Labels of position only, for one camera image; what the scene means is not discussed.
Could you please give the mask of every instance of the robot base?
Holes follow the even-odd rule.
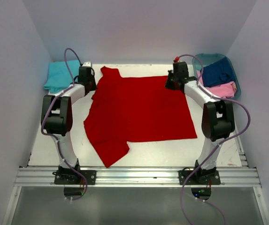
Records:
[[[198,161],[196,160],[195,168],[199,166]],[[185,179],[191,174],[192,170],[183,170],[178,171],[179,184],[183,185]],[[187,181],[187,185],[207,185],[211,181],[211,185],[220,185],[220,175],[216,170],[216,167],[210,170],[199,169],[193,176]]]
[[[81,170],[79,162],[77,161],[74,169],[85,176],[87,179],[87,185],[95,185],[97,171],[95,170]],[[56,172],[53,172],[55,175],[54,184],[58,185],[71,185],[71,184],[81,184],[81,177],[77,175],[70,168],[58,167]]]

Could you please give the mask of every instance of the red connector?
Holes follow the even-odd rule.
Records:
[[[178,62],[179,59],[180,59],[180,58],[177,56],[177,57],[174,59],[174,62]]]

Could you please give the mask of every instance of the glass panel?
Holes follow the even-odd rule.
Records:
[[[62,187],[24,187],[13,225],[188,225],[179,203],[180,188],[89,187],[72,204]],[[228,225],[263,225],[253,188],[212,188],[209,199]],[[222,225],[221,214],[196,201],[185,189],[184,205],[195,224]]]

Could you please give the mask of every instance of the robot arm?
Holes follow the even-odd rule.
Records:
[[[216,100],[211,92],[205,94],[197,84],[196,77],[189,77],[185,62],[174,62],[173,70],[168,71],[168,80],[165,87],[171,90],[180,90],[190,96],[202,109],[202,132],[205,136],[202,152],[196,160],[197,168],[223,139],[230,136],[235,129],[232,103]],[[197,183],[208,183],[217,175],[216,161],[222,145],[219,145],[214,154],[201,166],[195,174]]]
[[[78,82],[75,85],[70,85],[70,87],[73,87],[67,89],[68,91],[56,99],[46,119],[44,129],[48,134],[52,134],[60,159],[58,170],[53,173],[57,178],[57,180],[55,179],[55,184],[65,184],[65,181],[68,181],[67,183],[69,184],[78,184],[80,182],[79,175],[74,172],[81,172],[80,165],[70,138],[70,130],[73,125],[72,105],[86,96],[89,91],[96,90],[96,81],[92,71],[91,67],[79,67]],[[43,123],[55,96],[60,94],[61,92],[44,96],[41,123]]]

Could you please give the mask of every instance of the light blue cloth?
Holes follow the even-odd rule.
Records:
[[[68,65],[73,77],[77,76],[80,67],[79,61],[68,61]],[[72,79],[65,62],[49,63],[48,80],[44,85],[44,89],[49,90],[50,93],[54,94],[66,89],[71,83]]]

